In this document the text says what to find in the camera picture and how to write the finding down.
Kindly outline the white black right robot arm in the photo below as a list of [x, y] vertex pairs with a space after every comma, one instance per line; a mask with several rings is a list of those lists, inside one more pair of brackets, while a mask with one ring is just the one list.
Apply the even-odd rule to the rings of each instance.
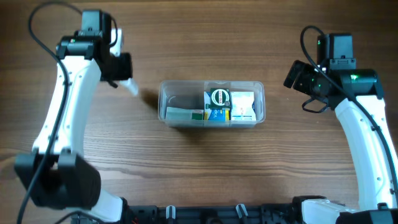
[[377, 73], [371, 69], [331, 70], [330, 79], [365, 108], [361, 111], [310, 64], [296, 60], [284, 81], [335, 111], [349, 144], [358, 181], [359, 209], [327, 199], [301, 202], [303, 223], [397, 223], [397, 154], [386, 123]]

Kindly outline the blue VapoDrops lozenge box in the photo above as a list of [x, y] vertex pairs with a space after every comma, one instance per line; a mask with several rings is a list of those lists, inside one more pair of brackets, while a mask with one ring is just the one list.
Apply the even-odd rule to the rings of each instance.
[[204, 120], [229, 121], [229, 109], [211, 109], [211, 94], [204, 92]]

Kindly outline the white green Panadol box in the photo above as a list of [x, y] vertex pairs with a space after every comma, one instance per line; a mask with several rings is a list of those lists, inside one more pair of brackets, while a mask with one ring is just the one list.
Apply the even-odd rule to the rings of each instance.
[[165, 118], [168, 120], [203, 120], [203, 116], [203, 110], [167, 107]]

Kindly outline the green Zam-Buk ointment box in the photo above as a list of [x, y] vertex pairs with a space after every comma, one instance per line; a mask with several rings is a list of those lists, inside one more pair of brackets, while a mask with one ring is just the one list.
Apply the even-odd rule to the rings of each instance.
[[211, 109], [231, 109], [231, 97], [227, 88], [210, 89], [210, 108]]

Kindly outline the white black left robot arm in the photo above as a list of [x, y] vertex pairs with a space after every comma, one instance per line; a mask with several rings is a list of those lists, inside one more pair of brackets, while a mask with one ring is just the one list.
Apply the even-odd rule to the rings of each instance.
[[64, 37], [53, 58], [57, 81], [45, 123], [30, 154], [19, 154], [15, 172], [26, 189], [23, 203], [69, 210], [98, 223], [127, 223], [124, 198], [104, 190], [100, 173], [84, 158], [83, 138], [91, 100], [99, 82], [133, 84], [131, 56], [123, 35]]

